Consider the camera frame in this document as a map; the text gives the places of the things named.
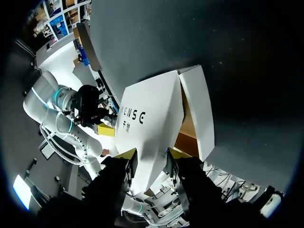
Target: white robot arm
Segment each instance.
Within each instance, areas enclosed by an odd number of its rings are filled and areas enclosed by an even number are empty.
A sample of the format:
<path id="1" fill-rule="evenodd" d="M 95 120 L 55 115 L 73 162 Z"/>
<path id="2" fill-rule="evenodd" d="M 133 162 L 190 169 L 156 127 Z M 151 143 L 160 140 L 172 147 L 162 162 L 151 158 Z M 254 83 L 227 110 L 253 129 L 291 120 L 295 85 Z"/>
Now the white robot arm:
<path id="1" fill-rule="evenodd" d="M 74 125 L 72 120 L 61 113 L 61 111 L 70 111 L 71 98 L 75 93 L 76 91 L 70 88 L 58 85 L 54 76 L 47 71 L 28 92 L 23 108 L 29 117 L 40 124 L 42 134 L 55 152 L 68 162 L 84 165 L 90 177 L 94 179 L 101 170 L 96 157 L 101 155 L 102 146 L 99 141 Z M 58 151 L 54 146 L 56 142 L 47 136 L 49 133 L 46 129 L 75 146 L 79 161 L 70 160 Z"/>

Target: dark gray floor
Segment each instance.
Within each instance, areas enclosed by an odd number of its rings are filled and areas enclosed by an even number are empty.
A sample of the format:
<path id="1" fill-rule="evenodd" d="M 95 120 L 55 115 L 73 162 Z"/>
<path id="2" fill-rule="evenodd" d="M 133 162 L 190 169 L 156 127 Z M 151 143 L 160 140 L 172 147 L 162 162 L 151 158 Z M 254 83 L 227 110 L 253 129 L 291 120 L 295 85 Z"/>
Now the dark gray floor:
<path id="1" fill-rule="evenodd" d="M 38 134 L 39 125 L 27 116 L 22 106 L 22 93 L 29 91 L 40 77 L 40 72 L 30 65 L 33 57 L 16 44 L 6 60 L 0 90 L 0 139 L 1 165 L 7 175 L 7 187 L 16 202 L 19 202 L 13 192 L 13 182 L 18 174 L 24 177 L 25 170 L 37 157 L 37 164 L 31 169 L 29 178 L 44 193 L 56 196 L 59 185 L 54 178 L 58 175 L 61 184 L 67 189 L 71 165 L 64 164 L 56 154 L 49 160 L 45 159 L 38 149 L 43 141 L 43 136 Z M 29 208 L 32 212 L 39 209 L 33 199 Z"/>
<path id="2" fill-rule="evenodd" d="M 287 6 L 278 4 L 93 1 L 91 39 L 119 99 L 147 77 L 201 64 L 216 140 L 208 161 L 286 190 L 303 150 L 303 81 L 293 23 L 284 23 Z"/>

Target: yellow object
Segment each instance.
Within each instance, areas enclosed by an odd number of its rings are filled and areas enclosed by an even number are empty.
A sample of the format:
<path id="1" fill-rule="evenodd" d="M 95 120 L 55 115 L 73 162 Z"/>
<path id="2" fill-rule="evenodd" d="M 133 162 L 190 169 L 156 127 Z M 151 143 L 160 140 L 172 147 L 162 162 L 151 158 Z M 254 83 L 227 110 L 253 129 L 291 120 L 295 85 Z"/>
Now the yellow object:
<path id="1" fill-rule="evenodd" d="M 98 135 L 115 136 L 115 129 L 105 125 L 104 123 L 98 125 L 97 129 Z"/>
<path id="2" fill-rule="evenodd" d="M 115 158 L 125 158 L 125 159 L 131 159 L 133 157 L 133 154 L 135 153 L 136 148 L 131 149 L 125 153 L 119 154 L 117 156 L 115 156 Z"/>
<path id="3" fill-rule="evenodd" d="M 172 156 L 173 156 L 174 159 L 178 159 L 178 158 L 190 158 L 191 157 L 191 156 L 189 156 L 186 153 L 178 152 L 178 151 L 176 151 L 176 150 L 174 150 L 172 148 L 169 148 L 169 151 L 172 154 Z"/>

